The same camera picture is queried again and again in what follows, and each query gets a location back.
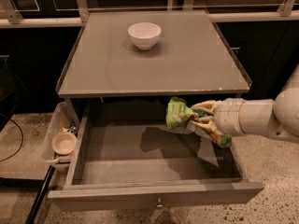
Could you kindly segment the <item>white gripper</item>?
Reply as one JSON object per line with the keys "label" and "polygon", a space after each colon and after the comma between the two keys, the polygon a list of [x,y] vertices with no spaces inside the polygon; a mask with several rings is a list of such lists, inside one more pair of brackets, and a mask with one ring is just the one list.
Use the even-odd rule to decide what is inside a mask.
{"label": "white gripper", "polygon": [[214,143],[221,141],[221,135],[243,136],[239,114],[245,102],[241,98],[228,98],[223,101],[208,100],[192,106],[192,111],[208,115],[188,122],[188,130]]}

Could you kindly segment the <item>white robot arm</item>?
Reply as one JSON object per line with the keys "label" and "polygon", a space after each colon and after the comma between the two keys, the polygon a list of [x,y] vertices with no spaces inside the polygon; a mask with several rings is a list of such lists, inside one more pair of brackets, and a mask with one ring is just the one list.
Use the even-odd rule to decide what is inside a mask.
{"label": "white robot arm", "polygon": [[299,64],[275,100],[228,98],[205,101],[192,106],[212,115],[194,119],[195,125],[229,136],[254,134],[269,139],[299,142]]}

